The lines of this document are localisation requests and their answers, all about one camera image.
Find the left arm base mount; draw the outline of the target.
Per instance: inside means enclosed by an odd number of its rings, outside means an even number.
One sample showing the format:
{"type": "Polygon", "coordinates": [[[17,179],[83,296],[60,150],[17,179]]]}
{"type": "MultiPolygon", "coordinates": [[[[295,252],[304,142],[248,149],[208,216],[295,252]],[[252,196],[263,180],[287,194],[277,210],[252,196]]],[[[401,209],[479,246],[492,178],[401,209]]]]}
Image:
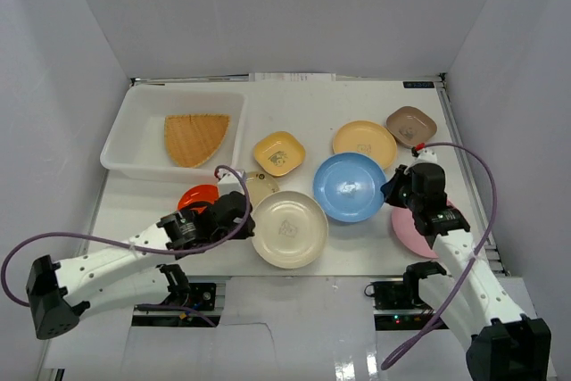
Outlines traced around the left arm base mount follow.
{"type": "Polygon", "coordinates": [[[160,304],[135,307],[133,325],[137,327],[216,327],[216,283],[190,283],[181,294],[171,293],[160,304]]]}

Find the blue round plate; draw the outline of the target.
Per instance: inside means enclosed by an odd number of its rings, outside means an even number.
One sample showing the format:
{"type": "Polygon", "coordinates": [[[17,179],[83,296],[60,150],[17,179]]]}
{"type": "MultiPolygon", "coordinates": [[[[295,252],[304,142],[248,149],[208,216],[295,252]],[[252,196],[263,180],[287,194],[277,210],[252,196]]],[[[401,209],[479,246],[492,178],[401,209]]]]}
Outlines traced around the blue round plate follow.
{"type": "Polygon", "coordinates": [[[376,215],[384,204],[383,169],[361,153],[338,153],[317,168],[312,191],[325,214],[343,223],[359,223],[376,215]]]}

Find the woven fan-shaped basket plate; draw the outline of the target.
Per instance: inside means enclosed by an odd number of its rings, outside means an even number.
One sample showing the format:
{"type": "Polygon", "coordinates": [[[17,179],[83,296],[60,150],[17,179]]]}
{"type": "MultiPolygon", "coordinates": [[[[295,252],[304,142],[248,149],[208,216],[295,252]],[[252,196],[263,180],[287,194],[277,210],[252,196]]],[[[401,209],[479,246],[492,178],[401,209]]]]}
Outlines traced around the woven fan-shaped basket plate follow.
{"type": "Polygon", "coordinates": [[[171,160],[182,168],[198,168],[221,147],[230,125],[226,114],[169,115],[164,143],[171,160]]]}

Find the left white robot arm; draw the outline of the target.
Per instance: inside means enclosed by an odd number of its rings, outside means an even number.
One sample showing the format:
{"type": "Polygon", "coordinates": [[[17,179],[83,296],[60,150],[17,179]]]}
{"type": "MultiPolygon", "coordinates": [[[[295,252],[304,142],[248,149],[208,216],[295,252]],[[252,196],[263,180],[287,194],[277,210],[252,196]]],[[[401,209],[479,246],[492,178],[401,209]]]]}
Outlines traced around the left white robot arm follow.
{"type": "Polygon", "coordinates": [[[254,235],[252,205],[239,192],[192,204],[125,242],[84,256],[36,259],[26,293],[39,340],[53,339],[98,313],[126,307],[195,312],[203,307],[179,260],[254,235]]]}

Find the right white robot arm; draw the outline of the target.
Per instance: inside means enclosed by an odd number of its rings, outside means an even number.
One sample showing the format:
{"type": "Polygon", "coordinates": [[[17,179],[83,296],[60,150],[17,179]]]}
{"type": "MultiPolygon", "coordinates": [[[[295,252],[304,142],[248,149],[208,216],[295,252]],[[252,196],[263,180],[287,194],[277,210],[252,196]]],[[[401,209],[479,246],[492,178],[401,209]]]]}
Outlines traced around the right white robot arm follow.
{"type": "Polygon", "coordinates": [[[429,306],[434,316],[382,367],[391,367],[442,322],[463,347],[472,379],[547,379],[551,331],[543,319],[525,313],[480,256],[468,221],[448,203],[443,168],[432,162],[401,165],[381,191],[386,203],[411,213],[438,256],[408,266],[402,287],[409,306],[429,306]]]}

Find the cream round plate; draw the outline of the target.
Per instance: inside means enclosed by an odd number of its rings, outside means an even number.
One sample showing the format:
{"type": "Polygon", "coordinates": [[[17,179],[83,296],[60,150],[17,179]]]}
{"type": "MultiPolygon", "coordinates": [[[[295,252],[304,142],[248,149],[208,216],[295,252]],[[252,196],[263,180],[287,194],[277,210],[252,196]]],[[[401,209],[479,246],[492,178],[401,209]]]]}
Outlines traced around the cream round plate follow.
{"type": "Polygon", "coordinates": [[[252,245],[268,264],[280,269],[300,269],[323,253],[328,240],[328,220],[319,204],[297,191],[268,195],[254,208],[252,245]]]}

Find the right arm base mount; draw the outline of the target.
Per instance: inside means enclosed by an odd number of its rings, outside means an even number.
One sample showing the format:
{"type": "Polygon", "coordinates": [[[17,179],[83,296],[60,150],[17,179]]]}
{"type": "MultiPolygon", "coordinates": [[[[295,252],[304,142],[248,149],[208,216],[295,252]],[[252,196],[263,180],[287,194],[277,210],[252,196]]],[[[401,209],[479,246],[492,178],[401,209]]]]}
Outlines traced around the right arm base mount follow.
{"type": "Polygon", "coordinates": [[[365,286],[363,293],[373,303],[374,323],[378,333],[419,331],[434,313],[424,303],[413,303],[401,280],[371,282],[365,286]]]}

